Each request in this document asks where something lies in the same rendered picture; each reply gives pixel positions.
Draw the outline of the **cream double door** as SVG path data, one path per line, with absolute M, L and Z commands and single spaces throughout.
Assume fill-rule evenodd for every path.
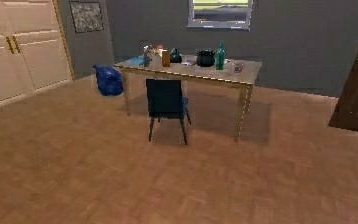
M 0 0 L 0 107 L 69 83 L 73 77 L 57 0 Z

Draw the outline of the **grey framed picture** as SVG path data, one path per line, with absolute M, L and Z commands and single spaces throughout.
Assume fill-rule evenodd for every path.
M 96 32 L 104 29 L 99 2 L 70 1 L 69 5 L 76 33 Z

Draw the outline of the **black cooking pot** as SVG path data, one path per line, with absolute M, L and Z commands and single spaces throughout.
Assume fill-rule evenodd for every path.
M 212 50 L 201 50 L 196 53 L 196 64 L 200 67 L 211 67 L 215 63 L 215 53 Z

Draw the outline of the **dark blue chair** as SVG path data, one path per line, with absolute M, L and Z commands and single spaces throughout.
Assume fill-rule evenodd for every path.
M 165 118 L 177 119 L 180 122 L 184 143 L 188 144 L 184 119 L 191 124 L 189 99 L 183 95 L 181 81 L 147 79 L 146 88 L 150 117 L 148 141 L 152 141 L 155 120 Z

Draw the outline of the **grey framed window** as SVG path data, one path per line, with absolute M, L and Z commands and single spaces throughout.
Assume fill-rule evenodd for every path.
M 250 30 L 254 0 L 188 0 L 189 28 Z

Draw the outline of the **blue garbage bag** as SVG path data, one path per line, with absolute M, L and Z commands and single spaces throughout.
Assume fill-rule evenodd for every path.
M 97 87 L 103 96 L 117 96 L 124 92 L 122 75 L 112 67 L 94 65 Z

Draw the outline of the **green glass bottle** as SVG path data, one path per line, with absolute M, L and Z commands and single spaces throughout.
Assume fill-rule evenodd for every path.
M 225 61 L 225 49 L 223 42 L 219 43 L 219 48 L 216 53 L 216 60 L 215 60 L 215 66 L 217 70 L 223 70 L 224 69 L 224 61 Z

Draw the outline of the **blue grey statue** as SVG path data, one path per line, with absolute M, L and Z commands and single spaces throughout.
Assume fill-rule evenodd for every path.
M 149 54 L 151 53 L 151 46 L 150 45 L 146 45 L 144 46 L 144 53 L 143 53 L 143 66 L 147 67 L 149 66 L 150 62 L 152 61 L 152 59 L 150 58 Z

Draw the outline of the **light blue cloth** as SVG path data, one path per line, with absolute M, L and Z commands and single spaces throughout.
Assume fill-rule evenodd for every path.
M 144 64 L 144 58 L 142 56 L 136 56 L 126 60 L 126 63 L 130 66 L 142 66 Z

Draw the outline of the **black kettle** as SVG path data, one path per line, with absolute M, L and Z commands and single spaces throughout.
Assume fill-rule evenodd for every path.
M 171 63 L 181 63 L 182 56 L 177 48 L 173 48 L 170 52 L 170 62 Z

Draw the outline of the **light wooden table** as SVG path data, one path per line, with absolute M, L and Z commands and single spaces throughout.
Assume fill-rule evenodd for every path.
M 243 70 L 240 73 L 234 72 L 234 65 L 236 63 L 242 63 L 244 65 Z M 128 82 L 128 77 L 131 74 L 194 81 L 237 89 L 239 91 L 239 100 L 234 130 L 235 142 L 239 141 L 243 118 L 249 111 L 253 87 L 261 67 L 261 62 L 237 59 L 230 59 L 224 70 L 216 70 L 214 67 L 199 67 L 197 65 L 187 66 L 180 63 L 172 63 L 170 67 L 163 67 L 160 57 L 154 58 L 147 67 L 130 66 L 126 61 L 114 65 L 114 68 L 122 74 L 125 110 L 128 116 L 131 115 L 130 88 Z

